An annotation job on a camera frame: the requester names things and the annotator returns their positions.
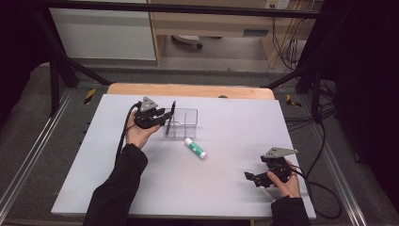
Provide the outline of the clear plastic organizer box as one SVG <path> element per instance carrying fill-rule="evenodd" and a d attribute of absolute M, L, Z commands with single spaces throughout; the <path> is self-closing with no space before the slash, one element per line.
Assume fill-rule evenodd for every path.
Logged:
<path fill-rule="evenodd" d="M 198 110 L 176 108 L 164 127 L 164 137 L 172 139 L 195 138 L 197 136 Z"/>

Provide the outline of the person's right hand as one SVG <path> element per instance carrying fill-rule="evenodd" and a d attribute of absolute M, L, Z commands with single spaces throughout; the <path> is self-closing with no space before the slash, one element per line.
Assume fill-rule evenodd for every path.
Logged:
<path fill-rule="evenodd" d="M 279 189 L 282 197 L 289 196 L 290 198 L 300 198 L 300 186 L 295 167 L 292 162 L 287 160 L 286 163 L 292 168 L 289 180 L 283 183 L 281 179 L 272 171 L 267 172 L 268 178 Z"/>

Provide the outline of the black curtain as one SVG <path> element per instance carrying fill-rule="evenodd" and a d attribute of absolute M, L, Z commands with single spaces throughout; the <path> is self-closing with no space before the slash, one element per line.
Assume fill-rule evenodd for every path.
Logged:
<path fill-rule="evenodd" d="M 26 0 L 0 0 L 0 125 L 19 102 L 30 73 L 49 60 Z"/>
<path fill-rule="evenodd" d="M 399 212 L 399 0 L 357 0 L 324 74 L 359 160 Z"/>

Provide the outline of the office chair base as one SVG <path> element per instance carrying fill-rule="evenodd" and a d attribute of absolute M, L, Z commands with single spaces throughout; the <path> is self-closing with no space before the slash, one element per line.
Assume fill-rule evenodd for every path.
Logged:
<path fill-rule="evenodd" d="M 172 38 L 183 43 L 193 44 L 198 49 L 201 49 L 203 47 L 200 38 L 198 36 L 172 35 Z"/>

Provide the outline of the black pen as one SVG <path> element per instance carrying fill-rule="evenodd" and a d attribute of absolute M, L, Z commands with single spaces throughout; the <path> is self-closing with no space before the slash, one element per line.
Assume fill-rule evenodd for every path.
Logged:
<path fill-rule="evenodd" d="M 167 137 L 168 134 L 169 134 L 170 125 L 171 125 L 171 120 L 172 120 L 172 118 L 173 118 L 174 111 L 175 111 L 175 106 L 176 106 L 176 101 L 173 101 L 172 106 L 171 106 L 171 109 L 170 109 L 170 115 L 169 115 L 169 118 L 168 118 L 168 124 L 167 124 L 166 131 L 165 131 L 165 136 L 166 136 L 166 137 Z"/>

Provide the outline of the white cabinet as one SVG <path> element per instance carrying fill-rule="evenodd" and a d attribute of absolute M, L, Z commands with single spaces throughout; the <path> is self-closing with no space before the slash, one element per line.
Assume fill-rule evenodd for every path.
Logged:
<path fill-rule="evenodd" d="M 69 57 L 155 60 L 145 12 L 50 9 Z"/>

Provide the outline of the black metal crossbar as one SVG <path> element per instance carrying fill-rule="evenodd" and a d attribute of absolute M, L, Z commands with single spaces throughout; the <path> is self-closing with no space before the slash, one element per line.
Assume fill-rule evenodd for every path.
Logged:
<path fill-rule="evenodd" d="M 325 19 L 329 17 L 329 14 L 324 12 L 284 10 L 284 9 L 232 8 L 232 7 L 70 1 L 70 0 L 36 0 L 36 4 L 43 5 L 47 8 L 71 8 L 71 9 L 92 9 L 92 10 L 137 11 L 137 12 L 191 13 L 191 14 L 209 14 L 209 15 L 236 15 L 236 16 L 253 16 L 253 17 L 274 17 L 274 18 L 302 18 L 302 19 Z"/>

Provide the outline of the black metal stand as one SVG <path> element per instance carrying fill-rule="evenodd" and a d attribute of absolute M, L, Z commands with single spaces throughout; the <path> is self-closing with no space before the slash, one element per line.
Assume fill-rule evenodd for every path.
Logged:
<path fill-rule="evenodd" d="M 295 90 L 298 94 L 303 94 L 312 89 L 311 116 L 317 123 L 320 123 L 322 121 L 321 113 L 319 112 L 321 72 L 317 63 L 306 62 L 298 66 L 292 73 L 288 73 L 282 78 L 262 86 L 262 89 L 275 89 L 298 76 L 299 82 L 296 84 Z"/>
<path fill-rule="evenodd" d="M 67 55 L 48 8 L 32 7 L 30 11 L 37 27 L 44 36 L 45 44 L 50 55 L 51 117 L 53 117 L 60 108 L 59 79 L 63 80 L 67 88 L 76 88 L 79 85 L 79 80 L 74 72 L 75 70 L 102 85 L 109 86 L 112 84 L 111 81 L 90 71 Z"/>

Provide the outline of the white wall socket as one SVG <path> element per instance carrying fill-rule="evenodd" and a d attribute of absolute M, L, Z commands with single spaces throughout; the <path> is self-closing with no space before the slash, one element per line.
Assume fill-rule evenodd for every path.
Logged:
<path fill-rule="evenodd" d="M 290 0 L 266 0 L 265 8 L 271 9 L 287 9 Z"/>

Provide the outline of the white board sheet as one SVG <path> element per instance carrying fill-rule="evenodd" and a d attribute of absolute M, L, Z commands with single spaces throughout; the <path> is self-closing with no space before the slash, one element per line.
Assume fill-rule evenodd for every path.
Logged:
<path fill-rule="evenodd" d="M 105 94 L 59 191 L 52 212 L 83 216 L 94 189 L 114 168 L 116 150 L 129 108 L 137 95 Z M 157 96 L 162 107 L 198 112 L 195 142 L 206 152 L 197 157 L 164 131 L 144 148 L 149 164 L 130 209 L 148 218 L 268 218 L 271 201 L 246 179 L 266 170 L 261 157 L 272 147 L 293 144 L 276 100 Z"/>

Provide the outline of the light wooden desk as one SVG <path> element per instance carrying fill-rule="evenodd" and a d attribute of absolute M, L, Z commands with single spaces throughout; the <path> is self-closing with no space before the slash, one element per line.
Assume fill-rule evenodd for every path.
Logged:
<path fill-rule="evenodd" d="M 150 4 L 195 5 L 233 8 L 265 8 L 266 0 L 147 0 Z M 324 0 L 290 0 L 285 10 L 318 11 Z M 314 20 L 263 18 L 236 15 L 209 15 L 152 12 L 150 14 L 155 56 L 162 62 L 166 36 L 255 38 L 261 41 L 266 59 L 272 68 L 282 60 L 281 52 L 290 40 L 306 40 Z"/>

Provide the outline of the person's left hand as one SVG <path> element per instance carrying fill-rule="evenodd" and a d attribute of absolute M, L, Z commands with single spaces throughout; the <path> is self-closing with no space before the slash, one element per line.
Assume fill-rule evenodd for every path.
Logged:
<path fill-rule="evenodd" d="M 149 129 L 142 129 L 138 127 L 135 123 L 136 111 L 133 111 L 128 119 L 127 128 L 125 130 L 125 142 L 127 144 L 134 144 L 137 148 L 142 149 L 150 136 L 156 133 L 160 126 L 155 125 Z"/>

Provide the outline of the white green glue stick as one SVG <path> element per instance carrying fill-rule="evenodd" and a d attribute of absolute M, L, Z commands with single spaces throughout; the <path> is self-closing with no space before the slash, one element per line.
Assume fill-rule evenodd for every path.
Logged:
<path fill-rule="evenodd" d="M 200 159 L 204 160 L 207 157 L 207 153 L 190 137 L 184 140 L 184 144 Z"/>

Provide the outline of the aluminium floor rail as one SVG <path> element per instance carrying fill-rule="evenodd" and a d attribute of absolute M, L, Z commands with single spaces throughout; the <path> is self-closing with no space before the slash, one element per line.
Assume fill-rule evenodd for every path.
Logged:
<path fill-rule="evenodd" d="M 4 221 L 9 210 L 17 199 L 19 193 L 21 192 L 25 181 L 27 180 L 32 169 L 36 165 L 41 152 L 45 148 L 49 138 L 53 134 L 59 120 L 63 116 L 65 109 L 67 108 L 72 95 L 74 94 L 74 89 L 65 89 L 61 100 L 60 107 L 56 111 L 55 115 L 50 117 L 46 122 L 45 126 L 41 130 L 38 138 L 36 139 L 34 145 L 30 149 L 24 162 L 18 169 L 11 183 L 9 184 L 5 194 L 0 199 L 0 222 Z"/>
<path fill-rule="evenodd" d="M 340 169 L 340 165 L 334 156 L 330 145 L 328 144 L 327 134 L 323 131 L 322 125 L 313 124 L 311 127 L 317 136 L 319 143 L 323 144 L 323 156 L 325 162 L 333 179 L 334 185 L 338 190 L 345 211 L 352 222 L 352 225 L 367 226 L 367 220 L 359 207 L 359 204 L 344 176 L 343 171 Z"/>

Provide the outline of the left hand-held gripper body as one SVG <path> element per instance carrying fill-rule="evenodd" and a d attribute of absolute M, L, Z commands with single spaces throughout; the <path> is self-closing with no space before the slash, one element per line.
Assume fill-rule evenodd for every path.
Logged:
<path fill-rule="evenodd" d="M 153 120 L 164 116 L 155 116 L 158 104 L 149 97 L 144 96 L 143 100 L 139 102 L 139 107 L 135 115 L 135 123 L 142 129 L 148 129 L 153 126 Z"/>

